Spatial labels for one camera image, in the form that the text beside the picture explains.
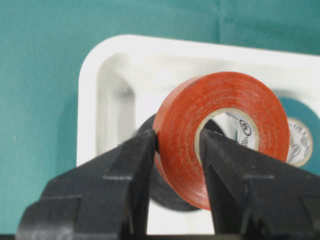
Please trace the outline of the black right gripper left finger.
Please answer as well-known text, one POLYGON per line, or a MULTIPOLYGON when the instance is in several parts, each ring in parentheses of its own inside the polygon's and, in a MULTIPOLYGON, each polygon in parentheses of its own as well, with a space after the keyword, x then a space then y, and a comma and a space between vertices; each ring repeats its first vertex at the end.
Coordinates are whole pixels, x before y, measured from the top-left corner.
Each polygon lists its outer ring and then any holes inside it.
POLYGON ((18 240, 127 240, 147 233, 156 135, 148 129, 51 179, 18 240))

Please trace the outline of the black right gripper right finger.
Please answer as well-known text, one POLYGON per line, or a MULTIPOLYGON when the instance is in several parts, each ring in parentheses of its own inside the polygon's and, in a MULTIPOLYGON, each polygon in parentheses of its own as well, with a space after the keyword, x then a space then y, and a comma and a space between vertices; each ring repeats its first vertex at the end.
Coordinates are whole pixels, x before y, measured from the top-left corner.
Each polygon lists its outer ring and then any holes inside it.
POLYGON ((208 129, 200 132, 200 159, 220 238, 319 239, 319 176, 208 129))

